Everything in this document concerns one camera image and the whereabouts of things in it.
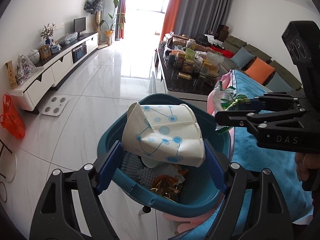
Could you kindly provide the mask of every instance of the teal trash bin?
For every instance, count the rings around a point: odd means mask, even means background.
[[[201,109],[173,96],[154,94],[139,102],[141,105],[180,105],[187,104],[194,112],[200,126],[203,139],[208,139],[214,149],[230,158],[231,139],[229,133],[218,135],[215,132],[215,118]],[[123,114],[101,137],[98,144],[98,156],[107,154],[115,141],[122,140],[122,133],[127,122],[127,113]],[[208,212],[219,200],[218,190],[203,163],[199,168],[186,166],[189,173],[186,176],[179,203],[165,199],[144,188],[120,169],[116,170],[113,181],[134,201],[170,215],[178,217],[196,217]]]

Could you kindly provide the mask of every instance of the orange plastic bag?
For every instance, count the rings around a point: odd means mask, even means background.
[[[0,123],[17,139],[23,138],[26,133],[24,122],[8,95],[3,96],[3,114],[0,115]]]

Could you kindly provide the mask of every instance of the potted plant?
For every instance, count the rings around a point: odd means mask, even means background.
[[[42,29],[41,37],[45,40],[45,44],[50,45],[51,44],[51,39],[50,37],[53,37],[53,27],[55,24],[52,23],[52,26],[48,23],[48,26],[44,26]]]
[[[113,15],[108,13],[108,15],[110,17],[110,25],[108,25],[108,23],[105,20],[102,20],[100,22],[100,27],[104,23],[106,23],[106,25],[108,26],[108,30],[104,32],[105,35],[107,36],[107,44],[108,44],[108,46],[110,46],[112,44],[112,42],[113,42],[112,41],[112,35],[113,35],[114,31],[115,31],[114,28],[116,27],[117,16],[121,15],[121,18],[123,19],[123,22],[125,23],[125,17],[124,17],[125,13],[117,13],[116,14],[116,8],[119,5],[119,1],[118,0],[113,0],[113,4],[115,6],[115,9],[113,11]],[[119,25],[120,29],[123,29],[123,24],[122,23],[118,23],[118,25]]]

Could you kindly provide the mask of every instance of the screw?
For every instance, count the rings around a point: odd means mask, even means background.
[[[269,170],[269,169],[264,169],[264,170],[263,170],[263,173],[266,174],[266,175],[270,175],[270,174],[271,174],[271,170]]]
[[[92,168],[93,168],[93,165],[92,165],[91,163],[86,164],[86,165],[84,166],[84,169],[85,169],[86,171],[89,171],[89,170],[91,170]]]
[[[54,176],[57,176],[57,175],[60,174],[60,170],[59,170],[59,169],[56,169],[56,170],[54,170],[54,171],[52,172],[52,174],[53,174]]]
[[[237,170],[240,168],[240,165],[238,163],[231,163],[231,168]]]

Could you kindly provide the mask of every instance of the wall socket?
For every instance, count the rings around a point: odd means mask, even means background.
[[[53,30],[56,31],[56,30],[59,30],[59,29],[62,29],[62,28],[64,28],[64,23],[56,24],[56,25],[53,27]]]

